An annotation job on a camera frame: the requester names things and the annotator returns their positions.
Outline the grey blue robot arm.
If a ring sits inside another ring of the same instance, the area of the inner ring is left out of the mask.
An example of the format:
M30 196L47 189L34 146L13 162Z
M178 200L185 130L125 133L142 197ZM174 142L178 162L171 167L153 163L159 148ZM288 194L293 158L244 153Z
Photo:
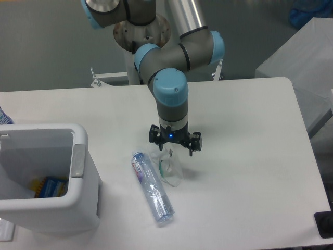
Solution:
M211 65L225 55L225 44L211 31L198 1L169 1L179 33L179 43L166 47L170 38L167 21L156 11L155 1L82 1L95 29L113 26L120 47L132 53L134 71L156 101L159 124L152 125L149 141L163 148L174 143L190 152L200 151L200 132L188 129L186 72Z

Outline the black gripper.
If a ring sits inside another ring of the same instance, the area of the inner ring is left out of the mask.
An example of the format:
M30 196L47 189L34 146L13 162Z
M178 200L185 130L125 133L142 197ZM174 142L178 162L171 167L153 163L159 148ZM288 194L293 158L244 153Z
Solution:
M165 143L175 143L182 145L184 148L189 149L189 155L192 156L193 152L201 151L202 137L200 132L190 134L188 131L188 123L180 128L172 128L171 126L160 127L152 124L149 130L149 142L156 144L159 151L163 150Z

